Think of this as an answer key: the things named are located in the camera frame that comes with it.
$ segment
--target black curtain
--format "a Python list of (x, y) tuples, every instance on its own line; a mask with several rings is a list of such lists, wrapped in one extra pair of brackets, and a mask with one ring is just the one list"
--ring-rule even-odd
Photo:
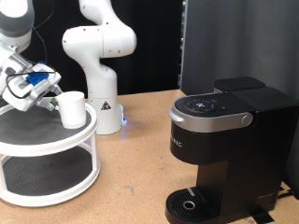
[[(53, 1), (53, 16), (37, 29), (47, 45), (48, 63), (62, 75), (59, 84), (63, 91), (83, 91), (87, 97), (84, 72), (64, 53), (62, 38), (68, 28), (94, 23), (81, 15), (78, 0)], [(51, 0), (33, 3), (38, 25), (51, 13)], [(119, 95), (176, 89), (182, 0), (111, 0), (111, 3), (117, 16), (137, 36), (137, 48), (132, 55), (101, 60), (116, 71)], [(45, 61), (42, 42), (35, 32), (30, 47), (21, 55), (34, 62)]]
[[(188, 0), (181, 89), (213, 92), (214, 81), (255, 77), (299, 99), (299, 1)], [(299, 130), (284, 180), (299, 196)]]

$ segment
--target black mesh shelf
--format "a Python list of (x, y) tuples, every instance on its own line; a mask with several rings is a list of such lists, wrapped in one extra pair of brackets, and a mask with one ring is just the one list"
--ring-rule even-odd
[(82, 147), (40, 157), (11, 157), (3, 165), (7, 190), (24, 196), (71, 189), (92, 170), (92, 155)]

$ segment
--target warning label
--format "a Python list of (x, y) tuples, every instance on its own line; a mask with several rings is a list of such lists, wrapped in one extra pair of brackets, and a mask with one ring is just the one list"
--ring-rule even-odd
[(104, 102), (101, 110), (108, 110), (111, 109), (110, 105), (107, 103), (107, 101)]

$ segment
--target drip tray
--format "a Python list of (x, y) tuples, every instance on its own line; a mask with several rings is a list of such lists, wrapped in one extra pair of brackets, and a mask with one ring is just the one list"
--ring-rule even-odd
[(23, 196), (71, 189), (92, 170), (92, 155), (83, 147), (40, 157), (11, 157), (3, 165), (7, 190)]
[(169, 195), (165, 214), (171, 224), (218, 223), (218, 216), (198, 188), (182, 189)]

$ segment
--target black backdrop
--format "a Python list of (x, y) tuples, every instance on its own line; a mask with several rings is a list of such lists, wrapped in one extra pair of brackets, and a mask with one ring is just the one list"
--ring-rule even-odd
[[(84, 72), (64, 53), (62, 38), (68, 28), (94, 23), (81, 15), (78, 0), (53, 1), (53, 16), (37, 29), (47, 45), (48, 64), (62, 75), (59, 84), (63, 91), (83, 91), (87, 97)], [(33, 2), (37, 26), (51, 13), (51, 1)], [(118, 74), (119, 95), (176, 89), (182, 0), (111, 0), (111, 3), (118, 17), (137, 36), (132, 55), (101, 60)], [(35, 32), (29, 48), (21, 55), (34, 62), (45, 61), (42, 42)]]

